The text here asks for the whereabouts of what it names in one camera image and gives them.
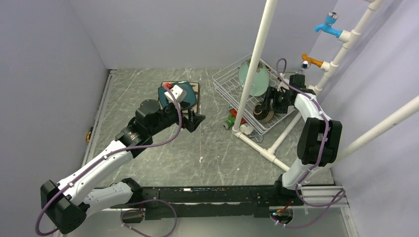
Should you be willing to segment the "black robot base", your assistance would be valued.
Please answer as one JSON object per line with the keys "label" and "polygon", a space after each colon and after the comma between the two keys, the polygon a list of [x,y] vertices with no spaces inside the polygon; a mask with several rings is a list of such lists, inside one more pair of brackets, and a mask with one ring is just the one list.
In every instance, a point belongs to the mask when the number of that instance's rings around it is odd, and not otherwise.
{"label": "black robot base", "polygon": [[280,184],[256,186],[144,187],[117,208],[141,208],[145,220],[177,216],[268,218],[278,209],[288,211],[302,206],[295,191]]}

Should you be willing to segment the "mint green flower plate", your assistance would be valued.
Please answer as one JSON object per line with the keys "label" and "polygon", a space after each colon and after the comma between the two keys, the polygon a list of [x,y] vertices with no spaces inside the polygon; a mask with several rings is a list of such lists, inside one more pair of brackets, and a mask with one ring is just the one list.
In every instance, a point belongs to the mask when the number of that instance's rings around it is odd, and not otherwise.
{"label": "mint green flower plate", "polygon": [[[250,62],[251,60],[248,59],[245,62],[243,62],[239,67],[239,83],[242,88],[244,88],[245,86]],[[261,96],[266,92],[268,87],[269,87],[269,73],[268,73],[267,67],[262,61],[259,61],[258,66],[256,68],[256,72],[254,74],[252,85],[250,88],[250,95]]]}

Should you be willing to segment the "beige patterned bowl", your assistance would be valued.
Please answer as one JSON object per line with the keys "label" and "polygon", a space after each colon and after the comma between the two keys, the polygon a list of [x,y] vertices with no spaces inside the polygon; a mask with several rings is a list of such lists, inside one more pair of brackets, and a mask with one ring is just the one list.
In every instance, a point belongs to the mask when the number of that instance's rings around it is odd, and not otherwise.
{"label": "beige patterned bowl", "polygon": [[266,109],[261,103],[257,103],[253,108],[252,114],[260,123],[267,123],[271,121],[275,113],[272,108]]}

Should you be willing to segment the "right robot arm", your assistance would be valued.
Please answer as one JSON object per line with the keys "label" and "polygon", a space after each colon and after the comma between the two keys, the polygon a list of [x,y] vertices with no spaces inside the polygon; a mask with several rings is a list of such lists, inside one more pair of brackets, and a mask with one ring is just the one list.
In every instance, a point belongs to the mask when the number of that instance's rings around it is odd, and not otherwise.
{"label": "right robot arm", "polygon": [[292,197],[291,191],[320,167],[336,159],[342,124],[331,119],[321,108],[315,92],[305,86],[304,75],[292,75],[289,80],[278,76],[284,84],[279,88],[268,87],[263,101],[253,109],[259,121],[268,121],[274,114],[286,114],[294,107],[304,120],[304,127],[297,144],[297,158],[281,178],[282,186],[272,192],[278,205],[284,205]]}

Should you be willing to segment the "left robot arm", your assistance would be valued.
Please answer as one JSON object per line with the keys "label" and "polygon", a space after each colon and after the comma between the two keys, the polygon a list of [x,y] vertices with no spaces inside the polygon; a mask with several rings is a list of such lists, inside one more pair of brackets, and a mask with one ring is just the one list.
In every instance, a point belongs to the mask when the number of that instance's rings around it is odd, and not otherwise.
{"label": "left robot arm", "polygon": [[186,115],[174,103],[161,107],[150,99],[141,103],[135,116],[115,139],[81,169],[55,183],[46,181],[41,186],[42,212],[62,234],[77,229],[90,215],[108,207],[126,204],[138,206],[143,200],[142,187],[132,178],[96,189],[97,185],[114,170],[130,162],[146,148],[156,147],[153,136],[177,124],[178,129],[194,132],[205,116],[188,109]]}

